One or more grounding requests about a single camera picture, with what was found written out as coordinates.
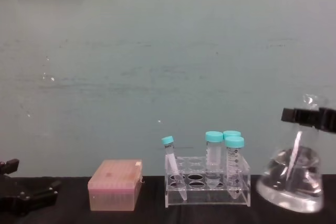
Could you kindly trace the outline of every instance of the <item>blue cap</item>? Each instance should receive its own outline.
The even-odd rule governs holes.
[[[224,135],[224,139],[229,136],[242,136],[241,132],[239,131],[224,131],[223,135]]]
[[[162,143],[163,144],[170,144],[174,142],[174,138],[172,136],[166,136],[162,138]]]
[[[228,136],[225,138],[225,145],[229,148],[243,148],[244,144],[244,138],[241,136]]]
[[[205,133],[205,140],[212,143],[220,143],[223,141],[223,134],[219,131],[208,131]]]

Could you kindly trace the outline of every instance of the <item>tip box lid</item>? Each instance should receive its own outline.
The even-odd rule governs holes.
[[[88,183],[88,189],[134,189],[142,175],[140,159],[104,160]]]

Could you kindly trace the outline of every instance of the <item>light blue wall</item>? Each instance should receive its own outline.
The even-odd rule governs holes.
[[[160,138],[204,155],[239,129],[261,173],[304,92],[336,98],[336,0],[0,0],[0,159],[17,176],[163,174]],[[336,173],[323,134],[322,171]]]

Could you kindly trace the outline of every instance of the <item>erlenmeyer flask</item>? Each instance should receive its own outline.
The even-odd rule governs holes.
[[[327,100],[303,96],[303,109],[317,111]],[[291,144],[271,159],[257,182],[257,191],[269,202],[296,212],[317,212],[323,207],[319,131],[312,125],[294,124],[287,135]]]

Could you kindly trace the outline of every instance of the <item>black table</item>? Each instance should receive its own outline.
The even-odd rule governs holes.
[[[258,176],[251,177],[251,207],[246,206],[164,206],[164,177],[145,176],[134,212],[91,212],[88,177],[57,178],[62,189],[57,203],[24,217],[0,213],[0,224],[160,224],[160,223],[336,223],[336,175],[324,175],[325,207],[317,214],[298,214],[272,205],[255,191]],[[27,187],[48,185],[55,178],[18,178]]]

